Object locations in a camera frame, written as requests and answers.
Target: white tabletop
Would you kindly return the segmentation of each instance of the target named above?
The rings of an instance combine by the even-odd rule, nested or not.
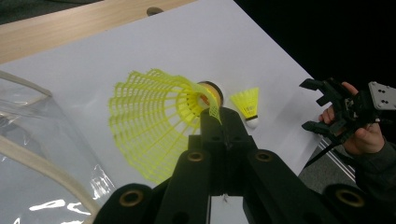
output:
[[[261,123],[248,132],[259,148],[274,151],[295,174],[318,145],[320,139],[301,125],[318,118],[320,92],[299,87],[310,76],[231,0],[198,0],[0,64],[0,70],[52,91],[116,187],[132,182],[153,187],[122,157],[107,123],[114,84],[134,70],[151,68],[218,84],[224,105],[232,109],[230,94],[259,87]],[[240,199],[228,201],[213,202],[212,223],[247,223]]]

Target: metal plate with holes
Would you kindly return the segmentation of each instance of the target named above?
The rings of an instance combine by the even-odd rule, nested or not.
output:
[[[377,110],[396,110],[396,89],[377,82],[370,82],[369,88]]]

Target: hole in wooden desk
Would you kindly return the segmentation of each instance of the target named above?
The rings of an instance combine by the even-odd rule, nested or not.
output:
[[[163,12],[163,10],[158,7],[149,7],[147,10],[148,16],[153,16],[153,15],[156,15],[156,14],[162,13],[162,12]]]

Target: wooden surface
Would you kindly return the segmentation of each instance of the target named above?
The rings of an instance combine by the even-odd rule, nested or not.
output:
[[[105,0],[0,25],[0,63],[11,62],[146,18],[147,9],[150,7],[166,11],[193,1]]]

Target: person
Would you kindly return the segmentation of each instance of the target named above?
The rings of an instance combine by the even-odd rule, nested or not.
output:
[[[353,95],[358,93],[351,84],[342,85]],[[327,124],[334,122],[332,106],[318,119]],[[378,123],[373,123],[359,128],[343,147],[353,158],[358,187],[396,215],[396,145],[387,141]]]

